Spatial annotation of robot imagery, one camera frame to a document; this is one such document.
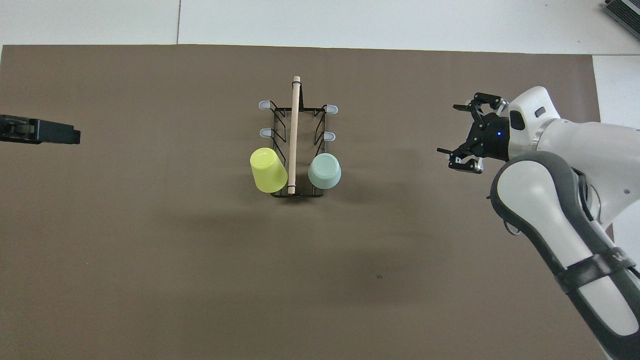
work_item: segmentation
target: brown surface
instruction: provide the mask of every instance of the brown surface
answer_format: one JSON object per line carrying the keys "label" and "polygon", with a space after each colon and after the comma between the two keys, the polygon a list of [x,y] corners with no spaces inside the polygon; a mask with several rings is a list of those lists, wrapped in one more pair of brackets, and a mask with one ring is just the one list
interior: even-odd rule
{"label": "brown surface", "polygon": [[[257,103],[290,106],[293,75],[340,107],[320,199],[260,193],[249,168]],[[83,134],[0,143],[1,357],[603,358],[485,199],[500,162],[473,176],[435,151],[467,135],[453,103],[535,85],[598,120],[589,56],[5,46],[0,112]]]}

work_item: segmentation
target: white floor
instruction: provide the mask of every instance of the white floor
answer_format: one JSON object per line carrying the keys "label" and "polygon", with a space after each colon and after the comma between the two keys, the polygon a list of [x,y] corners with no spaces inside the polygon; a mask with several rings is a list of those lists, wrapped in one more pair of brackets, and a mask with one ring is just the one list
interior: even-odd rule
{"label": "white floor", "polygon": [[[3,44],[234,44],[594,56],[603,122],[640,127],[640,40],[599,0],[3,0]],[[614,223],[640,259],[640,204]]]}

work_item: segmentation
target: white rubber tip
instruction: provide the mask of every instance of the white rubber tip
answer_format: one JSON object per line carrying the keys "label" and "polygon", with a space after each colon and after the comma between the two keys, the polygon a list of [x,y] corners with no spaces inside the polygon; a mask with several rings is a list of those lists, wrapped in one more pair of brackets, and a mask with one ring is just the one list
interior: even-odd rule
{"label": "white rubber tip", "polygon": [[264,129],[260,129],[260,136],[262,136],[263,138],[270,138],[271,128],[265,127]]}
{"label": "white rubber tip", "polygon": [[262,100],[258,102],[258,109],[260,110],[269,110],[271,109],[271,101],[270,100]]}
{"label": "white rubber tip", "polygon": [[332,142],[335,140],[335,134],[330,132],[330,131],[325,131],[324,132],[324,140],[326,142]]}
{"label": "white rubber tip", "polygon": [[336,114],[338,113],[338,107],[336,105],[326,105],[326,113],[327,114]]}

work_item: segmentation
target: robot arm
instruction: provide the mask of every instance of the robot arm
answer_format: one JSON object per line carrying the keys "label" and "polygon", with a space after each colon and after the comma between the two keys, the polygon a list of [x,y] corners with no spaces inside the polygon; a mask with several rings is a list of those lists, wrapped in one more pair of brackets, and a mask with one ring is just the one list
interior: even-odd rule
{"label": "robot arm", "polygon": [[483,157],[507,161],[494,210],[531,240],[607,354],[640,359],[640,277],[603,230],[640,197],[640,133],[561,119],[542,87],[512,103],[478,93],[454,107],[474,123],[456,150],[438,149],[449,167],[479,174]]}

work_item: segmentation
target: black wire rack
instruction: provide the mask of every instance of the black wire rack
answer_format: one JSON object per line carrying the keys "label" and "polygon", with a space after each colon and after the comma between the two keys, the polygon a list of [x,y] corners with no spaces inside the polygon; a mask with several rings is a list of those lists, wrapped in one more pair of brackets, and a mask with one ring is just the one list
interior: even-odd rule
{"label": "black wire rack", "polygon": [[[260,130],[260,135],[263,137],[268,137],[272,141],[271,148],[276,151],[276,153],[281,157],[282,163],[284,167],[287,167],[287,157],[280,149],[278,142],[287,143],[287,125],[282,120],[287,117],[287,112],[291,112],[292,108],[282,108],[275,104],[275,102],[271,100],[267,100],[269,103],[269,110],[273,113],[273,126],[271,128],[265,128]],[[260,102],[259,107],[266,110],[266,108],[262,107],[262,103],[266,103],[267,101]],[[314,118],[318,118],[318,123],[316,126],[316,131],[314,133],[314,146],[316,147],[316,156],[318,154],[322,154],[326,152],[326,143],[329,141],[333,141],[335,139],[335,135],[326,130],[326,115],[327,115],[327,107],[332,105],[323,105],[320,108],[307,108],[304,106],[303,96],[302,96],[302,86],[300,86],[300,106],[298,108],[299,112],[310,112],[314,114]],[[279,133],[278,128],[282,128],[282,135]],[[311,192],[310,193],[296,193],[289,194],[287,193],[287,187],[283,187],[280,191],[271,193],[273,197],[279,198],[291,198],[291,197],[321,197],[324,195],[324,190],[320,188],[316,188],[313,184],[311,184]]]}

